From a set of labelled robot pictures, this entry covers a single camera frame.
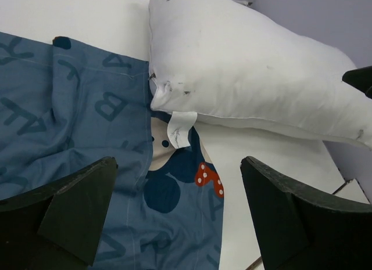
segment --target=pillow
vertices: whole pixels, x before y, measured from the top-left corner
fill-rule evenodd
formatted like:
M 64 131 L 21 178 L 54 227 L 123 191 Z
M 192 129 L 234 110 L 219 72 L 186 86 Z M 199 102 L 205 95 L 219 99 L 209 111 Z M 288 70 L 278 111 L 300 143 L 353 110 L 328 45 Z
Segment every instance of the pillow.
M 151 108 L 172 114 L 174 147 L 196 118 L 372 147 L 372 101 L 342 82 L 355 65 L 338 49 L 232 0 L 151 0 L 149 11 Z

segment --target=white tag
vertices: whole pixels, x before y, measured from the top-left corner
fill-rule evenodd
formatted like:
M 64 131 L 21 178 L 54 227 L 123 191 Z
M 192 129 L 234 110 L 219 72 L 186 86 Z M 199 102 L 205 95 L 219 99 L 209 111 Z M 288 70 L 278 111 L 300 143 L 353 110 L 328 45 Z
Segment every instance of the white tag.
M 172 112 L 168 123 L 168 138 L 174 148 L 189 147 L 188 132 L 194 126 L 198 114 L 196 112 Z

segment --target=wall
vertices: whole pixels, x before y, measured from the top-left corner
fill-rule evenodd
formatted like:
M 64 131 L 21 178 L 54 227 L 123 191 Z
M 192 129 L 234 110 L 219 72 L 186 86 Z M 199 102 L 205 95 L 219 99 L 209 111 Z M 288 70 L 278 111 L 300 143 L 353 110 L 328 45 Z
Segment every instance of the wall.
M 372 65 L 372 0 L 257 0 L 252 7 L 293 32 L 336 46 L 357 67 Z M 326 145 L 342 175 L 357 178 L 372 200 L 372 152 Z

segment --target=blue blanket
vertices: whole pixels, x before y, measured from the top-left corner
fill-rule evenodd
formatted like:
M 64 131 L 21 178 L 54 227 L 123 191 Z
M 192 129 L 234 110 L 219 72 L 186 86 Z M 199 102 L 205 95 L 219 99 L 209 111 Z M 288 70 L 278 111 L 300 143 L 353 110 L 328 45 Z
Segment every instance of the blue blanket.
M 218 269 L 219 178 L 194 129 L 192 147 L 148 171 L 147 79 L 142 60 L 66 37 L 52 46 L 0 33 L 0 199 L 113 156 L 118 176 L 91 269 Z

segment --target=dark green object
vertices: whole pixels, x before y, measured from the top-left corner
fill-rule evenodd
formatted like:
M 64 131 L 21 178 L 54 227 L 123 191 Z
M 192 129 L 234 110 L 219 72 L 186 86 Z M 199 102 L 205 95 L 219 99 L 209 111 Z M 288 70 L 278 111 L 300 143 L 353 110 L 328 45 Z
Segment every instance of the dark green object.
M 265 270 L 371 267 L 371 205 L 324 193 L 253 157 L 241 171 Z
M 0 201 L 0 269 L 92 265 L 116 179 L 114 158 Z
M 372 98 L 372 66 L 347 71 L 342 81 L 363 92 L 368 98 Z

